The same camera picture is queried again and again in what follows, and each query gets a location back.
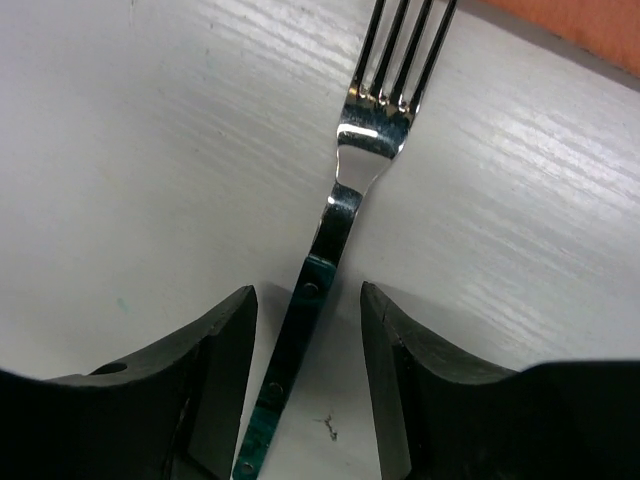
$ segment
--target fork tine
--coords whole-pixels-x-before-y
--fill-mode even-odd
[[[369,22],[369,29],[367,35],[362,44],[362,50],[360,51],[360,59],[356,66],[355,72],[353,72],[353,80],[351,81],[352,88],[356,90],[360,89],[360,84],[364,79],[364,72],[367,69],[367,63],[369,62],[369,55],[371,55],[371,49],[373,48],[373,41],[376,38],[378,26],[380,25],[380,18],[382,17],[382,10],[384,9],[385,0],[376,0],[376,4],[373,7],[373,13],[371,14],[371,21]]]
[[[447,8],[444,11],[444,15],[442,16],[442,20],[440,21],[440,25],[438,26],[436,36],[433,40],[433,43],[431,44],[431,48],[429,49],[427,61],[424,64],[424,68],[422,69],[422,73],[420,74],[420,79],[418,80],[418,84],[416,85],[416,90],[413,93],[413,97],[411,98],[410,108],[411,112],[414,115],[416,115],[418,113],[418,110],[420,109],[420,101],[422,100],[422,96],[424,95],[425,87],[427,86],[427,82],[429,81],[431,72],[433,72],[433,67],[436,64],[436,60],[438,59],[440,50],[442,49],[444,39],[447,36],[449,25],[451,25],[453,14],[456,11],[457,1],[458,0],[449,0]]]
[[[411,40],[409,40],[407,51],[405,52],[404,59],[402,60],[402,66],[398,71],[396,83],[393,85],[393,90],[391,91],[391,96],[389,97],[389,101],[394,105],[399,104],[400,100],[402,99],[402,91],[404,90],[404,87],[407,83],[407,77],[409,76],[409,72],[411,71],[411,64],[413,63],[413,59],[416,56],[416,51],[418,50],[418,46],[420,45],[422,32],[424,31],[424,27],[427,24],[427,18],[429,18],[429,12],[431,11],[432,5],[433,0],[424,0],[422,2],[422,7],[420,8],[418,19],[415,26],[413,27],[413,32],[411,33]]]
[[[384,84],[384,78],[387,75],[387,68],[389,67],[389,63],[391,62],[393,50],[398,41],[398,36],[400,34],[400,29],[402,28],[404,16],[407,13],[408,6],[409,0],[400,0],[398,10],[396,10],[396,15],[393,18],[393,24],[391,25],[389,37],[387,38],[387,44],[384,47],[384,52],[382,54],[382,58],[380,59],[378,70],[376,71],[376,75],[373,79],[373,84],[371,85],[370,94],[374,98],[380,97],[380,91],[382,90],[382,85]]]

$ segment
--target table surface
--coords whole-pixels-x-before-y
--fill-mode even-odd
[[[248,411],[333,182],[372,3],[2,2],[0,366],[88,372],[254,284]],[[379,478],[365,279],[511,368],[640,356],[640,80],[460,4],[261,478]]]

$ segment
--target fork neck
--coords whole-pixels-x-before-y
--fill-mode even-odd
[[[338,266],[362,197],[356,190],[338,182],[334,183],[309,255]]]

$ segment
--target silver fork head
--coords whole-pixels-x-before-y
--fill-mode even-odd
[[[414,93],[409,100],[406,100],[403,92],[407,86],[407,79],[412,70],[414,57],[420,45],[422,33],[425,30],[433,0],[418,0],[422,1],[422,6],[414,24],[407,49],[404,52],[404,58],[395,82],[388,94],[383,91],[383,85],[388,75],[389,65],[410,1],[411,0],[399,0],[380,62],[375,70],[373,81],[367,88],[363,85],[365,71],[369,63],[369,57],[385,3],[385,0],[376,0],[369,28],[360,52],[360,59],[353,74],[340,116],[340,124],[338,125],[338,181],[340,181],[339,177],[341,173],[343,176],[349,173],[341,172],[341,166],[348,167],[348,165],[341,165],[344,163],[341,159],[343,156],[341,155],[341,147],[355,147],[357,150],[376,154],[376,157],[385,159],[385,163],[388,165],[389,161],[393,160],[402,151],[409,134],[409,129],[418,114],[427,82],[429,81],[429,77],[431,76],[438,54],[447,35],[447,30],[451,24],[457,0],[448,0],[447,7],[438,26],[427,59],[422,67]],[[368,183],[372,183],[376,176],[377,174],[370,178]]]

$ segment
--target fork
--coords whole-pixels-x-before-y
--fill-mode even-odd
[[[422,0],[404,58],[388,95],[383,87],[410,1],[399,1],[373,81],[369,88],[365,88],[364,76],[385,3],[385,0],[376,0],[338,124],[336,181],[311,250],[302,265],[260,387],[233,469],[234,480],[255,480],[258,477],[333,283],[358,208],[369,187],[405,145],[457,0],[448,0],[413,95],[407,100],[403,92],[433,0]]]

